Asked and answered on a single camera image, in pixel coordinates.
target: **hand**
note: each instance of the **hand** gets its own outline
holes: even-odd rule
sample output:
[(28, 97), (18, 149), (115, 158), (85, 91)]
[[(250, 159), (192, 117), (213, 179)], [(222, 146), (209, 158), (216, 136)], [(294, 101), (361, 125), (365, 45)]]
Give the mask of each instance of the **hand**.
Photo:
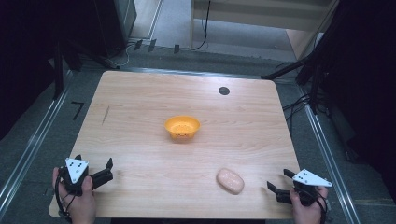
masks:
[[(58, 174), (58, 167), (55, 167), (52, 173), (53, 188), (55, 188), (56, 177)], [(59, 184), (59, 196), (63, 200), (64, 209), (70, 204), (68, 212), (70, 213), (70, 217), (74, 224), (92, 224), (95, 221), (96, 201), (93, 197), (92, 186), (93, 183), (91, 177), (89, 175), (85, 176), (81, 187), (82, 195), (80, 197), (75, 197), (74, 195), (67, 194), (63, 183)]]
[[(327, 198), (328, 191), (325, 187), (317, 187), (317, 192)], [(295, 224), (319, 224), (321, 218), (321, 208), (318, 203), (314, 202), (309, 207), (301, 204), (299, 194), (294, 190), (290, 190), (290, 199), (293, 204), (293, 216)], [(318, 197), (319, 202), (326, 208), (326, 202)]]

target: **soap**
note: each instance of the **soap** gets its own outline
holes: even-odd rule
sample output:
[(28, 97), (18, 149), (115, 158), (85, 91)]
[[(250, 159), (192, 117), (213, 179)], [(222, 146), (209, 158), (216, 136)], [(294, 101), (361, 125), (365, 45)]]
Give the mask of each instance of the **soap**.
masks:
[(226, 168), (219, 170), (216, 179), (232, 194), (239, 194), (245, 186), (245, 182), (241, 176)]

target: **bowl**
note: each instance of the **bowl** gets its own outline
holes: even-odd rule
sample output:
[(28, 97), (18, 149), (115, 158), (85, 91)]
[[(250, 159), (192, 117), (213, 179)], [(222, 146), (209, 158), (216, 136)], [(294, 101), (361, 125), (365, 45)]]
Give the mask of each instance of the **bowl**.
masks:
[(173, 139), (190, 139), (200, 128), (198, 119), (192, 116), (174, 116), (165, 122), (165, 129)]

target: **table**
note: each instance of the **table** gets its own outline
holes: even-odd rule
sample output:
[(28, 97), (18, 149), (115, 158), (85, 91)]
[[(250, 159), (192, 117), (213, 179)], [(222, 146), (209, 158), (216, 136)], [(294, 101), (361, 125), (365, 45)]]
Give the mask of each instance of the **table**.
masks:
[[(191, 141), (165, 130), (175, 115), (200, 120)], [(70, 157), (78, 154), (90, 174), (113, 158), (114, 179), (95, 190), (99, 217), (291, 218), (266, 181), (290, 189), (283, 169), (300, 170), (276, 85), (259, 79), (105, 72)], [(217, 183), (221, 168), (244, 179), (239, 195)], [(49, 213), (57, 210), (53, 200)]]
[[(193, 21), (206, 19), (208, 2), (191, 0), (191, 47)], [(338, 0), (212, 0), (209, 19), (287, 29), (294, 54), (300, 59), (318, 34), (327, 30), (337, 5)]]

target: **black hole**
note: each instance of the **black hole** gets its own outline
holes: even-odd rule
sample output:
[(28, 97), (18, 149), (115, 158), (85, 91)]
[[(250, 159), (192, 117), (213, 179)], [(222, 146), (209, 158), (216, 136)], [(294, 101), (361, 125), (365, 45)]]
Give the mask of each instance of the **black hole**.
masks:
[(228, 94), (230, 94), (230, 89), (228, 89), (227, 87), (220, 87), (219, 93), (221, 95), (228, 95)]

